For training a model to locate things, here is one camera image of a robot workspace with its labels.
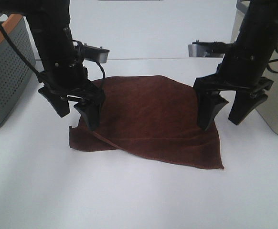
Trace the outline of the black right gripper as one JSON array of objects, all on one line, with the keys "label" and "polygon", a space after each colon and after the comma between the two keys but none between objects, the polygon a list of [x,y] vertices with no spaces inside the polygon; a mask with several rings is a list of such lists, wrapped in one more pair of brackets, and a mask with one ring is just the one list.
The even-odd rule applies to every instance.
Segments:
[{"label": "black right gripper", "polygon": [[257,106],[268,99],[265,94],[273,82],[262,76],[274,51],[273,41],[235,41],[215,73],[197,78],[198,126],[209,129],[219,111],[229,102],[221,91],[235,91],[228,119],[239,125]]}]

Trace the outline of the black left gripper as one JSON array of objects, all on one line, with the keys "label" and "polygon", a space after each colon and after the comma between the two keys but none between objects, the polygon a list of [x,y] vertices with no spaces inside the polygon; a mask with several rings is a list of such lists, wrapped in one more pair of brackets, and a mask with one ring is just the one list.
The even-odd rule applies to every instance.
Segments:
[{"label": "black left gripper", "polygon": [[105,100],[103,86],[88,79],[78,45],[68,26],[35,29],[35,44],[44,71],[38,79],[44,87],[38,90],[60,117],[70,113],[69,101],[80,113],[87,127],[95,131],[100,125],[101,108]]}]

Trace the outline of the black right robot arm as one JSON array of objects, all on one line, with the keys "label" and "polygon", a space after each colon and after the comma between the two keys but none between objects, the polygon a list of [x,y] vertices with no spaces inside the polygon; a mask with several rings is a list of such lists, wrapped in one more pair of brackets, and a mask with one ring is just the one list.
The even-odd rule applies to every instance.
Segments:
[{"label": "black right robot arm", "polygon": [[207,130],[228,103],[221,91],[235,91],[228,119],[240,124],[268,99],[265,91],[273,81],[263,77],[278,44],[278,0],[252,0],[234,43],[194,42],[206,54],[223,54],[216,73],[196,78],[193,88],[198,100],[197,124]]}]

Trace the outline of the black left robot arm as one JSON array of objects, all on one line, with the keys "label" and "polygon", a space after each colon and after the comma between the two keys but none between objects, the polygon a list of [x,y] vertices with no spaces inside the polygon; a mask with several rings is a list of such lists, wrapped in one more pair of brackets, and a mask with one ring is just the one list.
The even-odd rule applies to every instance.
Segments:
[{"label": "black left robot arm", "polygon": [[105,100],[103,85],[88,79],[83,61],[101,66],[109,50],[82,44],[72,38],[68,0],[0,0],[0,13],[26,17],[44,71],[39,72],[20,53],[0,23],[0,32],[22,61],[36,74],[44,86],[39,89],[60,117],[70,112],[73,101],[88,128],[100,124],[101,107]]}]

